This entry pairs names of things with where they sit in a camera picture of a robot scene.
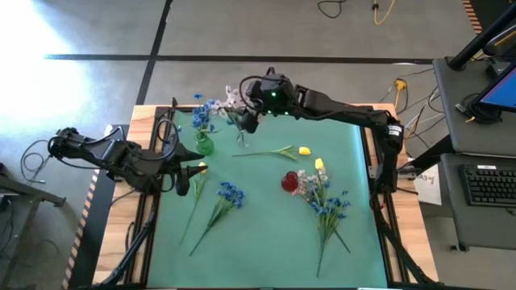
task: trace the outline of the vase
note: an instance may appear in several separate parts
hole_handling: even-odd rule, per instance
[[[206,133],[198,132],[195,135],[195,141],[197,151],[203,155],[210,155],[215,150],[213,140]]]

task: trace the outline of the green mat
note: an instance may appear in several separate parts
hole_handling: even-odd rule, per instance
[[[181,142],[195,150],[191,114],[178,112]],[[291,117],[267,117],[254,135],[246,135],[249,147],[239,145],[238,131],[216,119],[211,135],[215,152],[207,163],[208,181],[185,241],[179,245],[194,207],[194,190],[179,197],[175,189],[163,193],[148,274],[151,288],[386,288],[385,269],[372,212],[368,206],[368,182],[360,128],[332,120],[296,121]],[[231,157],[254,151],[306,146],[312,155],[299,161],[275,156]],[[281,188],[287,171],[314,173],[314,161],[322,158],[330,177],[330,196],[345,189],[352,203],[348,218],[338,231],[349,254],[333,235],[318,265],[319,234],[315,212],[300,197]],[[244,207],[233,209],[188,256],[206,228],[218,196],[220,181],[230,181],[246,191]],[[170,186],[169,180],[164,188]]]

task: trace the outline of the computer monitor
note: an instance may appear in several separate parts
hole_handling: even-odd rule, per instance
[[[477,98],[478,105],[516,112],[516,62],[492,82]]]

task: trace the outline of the monitor screen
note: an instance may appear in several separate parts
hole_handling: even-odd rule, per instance
[[[516,110],[516,67],[511,65],[507,69],[512,69],[503,77],[485,96],[480,103],[486,105],[511,108]]]

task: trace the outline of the concrete floor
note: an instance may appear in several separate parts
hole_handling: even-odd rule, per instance
[[[381,1],[385,11],[388,1]],[[84,135],[101,136],[106,125],[128,123],[139,92],[146,61],[41,60],[43,54],[149,54],[164,0],[16,1],[0,4],[6,45],[0,106],[0,160],[21,178],[19,158],[37,139],[56,129],[75,126]],[[348,0],[338,19],[327,19],[311,0],[175,0],[160,54],[251,56],[345,56],[433,58],[458,52],[473,30],[460,0],[399,0],[384,25],[372,23],[371,3]],[[237,86],[269,65],[293,82],[328,93],[343,102],[377,102],[395,77],[429,66],[396,64],[259,64],[158,61],[145,104],[192,101],[193,93],[224,97],[224,86]],[[427,96],[435,87],[432,72],[406,78],[410,100]],[[393,94],[387,98],[393,101]],[[400,117],[408,122],[415,106]],[[423,117],[430,117],[427,111]],[[422,124],[420,130],[432,122]],[[445,122],[422,137],[431,145],[447,134]],[[411,139],[411,155],[425,151]],[[36,148],[44,153],[43,147]],[[47,184],[35,187],[68,198],[69,206],[43,204],[37,213],[26,259],[34,251],[47,253],[30,271],[19,268],[12,285],[36,284],[56,289],[84,205],[92,172],[51,160],[40,175]],[[441,280],[450,285],[513,289],[516,254],[473,249],[450,253],[456,242],[450,218],[425,220]],[[39,241],[48,238],[58,255]]]

